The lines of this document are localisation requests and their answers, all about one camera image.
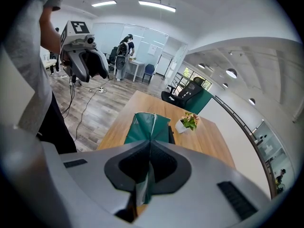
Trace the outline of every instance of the blue chair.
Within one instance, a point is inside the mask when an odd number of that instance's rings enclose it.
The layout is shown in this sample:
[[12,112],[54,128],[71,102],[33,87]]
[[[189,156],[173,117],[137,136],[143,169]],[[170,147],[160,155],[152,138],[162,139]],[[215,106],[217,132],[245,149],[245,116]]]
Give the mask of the blue chair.
[[150,83],[154,71],[155,71],[154,65],[148,64],[148,65],[146,66],[146,69],[145,69],[145,71],[144,71],[144,74],[143,74],[142,79],[144,79],[144,76],[145,76],[145,75],[149,75],[149,76],[150,76],[149,83]]

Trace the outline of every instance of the window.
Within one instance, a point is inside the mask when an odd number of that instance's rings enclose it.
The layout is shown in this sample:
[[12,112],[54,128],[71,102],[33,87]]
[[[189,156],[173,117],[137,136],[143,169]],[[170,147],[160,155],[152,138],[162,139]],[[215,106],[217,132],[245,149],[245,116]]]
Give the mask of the window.
[[[201,75],[199,75],[198,73],[194,72],[193,70],[191,70],[188,67],[185,68],[185,71],[183,72],[183,75],[185,77],[187,77],[188,79],[190,79],[190,80],[193,80],[195,77],[200,77],[200,78],[204,79],[205,82],[203,83],[202,87],[205,90],[208,90],[210,88],[210,86],[212,85],[211,82],[209,82],[204,77],[202,77]],[[183,84],[183,85],[187,85],[188,84],[188,80],[185,79],[185,78],[183,78],[180,83]]]

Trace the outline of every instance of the black slot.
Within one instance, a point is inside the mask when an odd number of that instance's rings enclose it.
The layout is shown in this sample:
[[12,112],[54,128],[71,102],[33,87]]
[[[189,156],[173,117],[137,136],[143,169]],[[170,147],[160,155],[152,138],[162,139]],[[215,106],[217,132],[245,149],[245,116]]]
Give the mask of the black slot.
[[171,126],[168,126],[169,128],[169,143],[175,144],[175,140],[174,140],[174,132],[172,131]]
[[78,166],[78,165],[83,165],[85,163],[87,163],[86,160],[79,159],[79,160],[75,160],[75,161],[64,162],[63,164],[65,165],[66,168],[70,168],[70,167],[74,167],[74,166]]
[[245,220],[257,212],[257,209],[248,201],[248,199],[245,198],[232,182],[224,181],[217,185],[241,220]]

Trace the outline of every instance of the glass partition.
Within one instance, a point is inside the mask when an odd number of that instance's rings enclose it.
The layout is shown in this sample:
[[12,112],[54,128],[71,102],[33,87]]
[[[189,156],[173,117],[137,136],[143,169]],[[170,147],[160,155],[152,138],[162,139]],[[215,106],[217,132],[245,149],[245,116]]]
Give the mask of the glass partition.
[[146,28],[138,47],[136,60],[156,66],[167,39],[167,34]]
[[263,122],[254,132],[258,145],[266,164],[271,166],[278,193],[292,187],[295,176],[291,162],[276,135]]
[[140,42],[143,38],[144,31],[145,31],[144,27],[140,27],[140,26],[136,26],[136,25],[125,24],[123,27],[123,31],[120,36],[119,42],[121,42],[123,40],[123,38],[125,38],[127,35],[129,35],[129,34],[133,35],[133,43],[134,43],[134,50],[135,50],[133,57],[137,57],[136,55],[138,54]]
[[94,24],[93,33],[95,34],[95,42],[97,44],[97,49],[99,49],[103,53],[111,54],[112,49],[119,45],[123,30],[123,24]]

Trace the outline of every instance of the person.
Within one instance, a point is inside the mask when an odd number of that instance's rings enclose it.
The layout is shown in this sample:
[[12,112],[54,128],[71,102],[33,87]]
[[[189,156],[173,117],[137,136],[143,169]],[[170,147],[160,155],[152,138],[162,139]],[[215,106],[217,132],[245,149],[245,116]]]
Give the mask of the person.
[[276,178],[277,182],[280,184],[282,182],[283,175],[286,173],[285,169],[282,169],[280,175]]
[[[49,59],[56,59],[56,64],[55,64],[55,68],[56,68],[56,73],[60,72],[60,68],[59,68],[59,55],[54,53],[54,52],[49,52]],[[51,70],[51,75],[54,74],[54,67],[53,65],[49,67],[49,69]]]
[[127,67],[129,65],[129,58],[130,56],[133,56],[134,55],[134,43],[132,42],[133,40],[133,35],[132,34],[129,34],[127,35],[119,44],[123,43],[123,42],[126,42],[129,46],[129,51],[128,51],[128,54],[127,54],[127,58],[126,58],[126,63],[124,65],[124,67],[122,69],[118,69],[117,70],[117,74],[116,74],[116,79],[117,81],[121,81],[122,79],[124,79],[124,76],[125,76],[125,72],[127,70]]
[[41,141],[53,143],[59,154],[76,152],[76,146],[49,85],[40,59],[40,46],[60,54],[60,35],[54,30],[50,16],[60,9],[61,1],[29,0],[4,41],[11,61],[35,91],[19,127],[35,134]]

